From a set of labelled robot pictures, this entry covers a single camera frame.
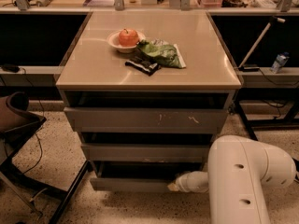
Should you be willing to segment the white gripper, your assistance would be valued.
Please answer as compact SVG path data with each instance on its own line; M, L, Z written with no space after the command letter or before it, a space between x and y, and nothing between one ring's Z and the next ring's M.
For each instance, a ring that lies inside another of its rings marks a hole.
M207 172L194 171L179 176L175 182L167 185L170 191L206 193L208 192Z

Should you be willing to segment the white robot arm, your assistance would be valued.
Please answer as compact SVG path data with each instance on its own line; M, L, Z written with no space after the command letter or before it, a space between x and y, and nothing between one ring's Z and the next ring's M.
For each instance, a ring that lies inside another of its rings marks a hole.
M295 176L295 162L283 149L225 135L212 144L205 172L180 175L168 188L207 192L211 224L270 224L263 188L288 187Z

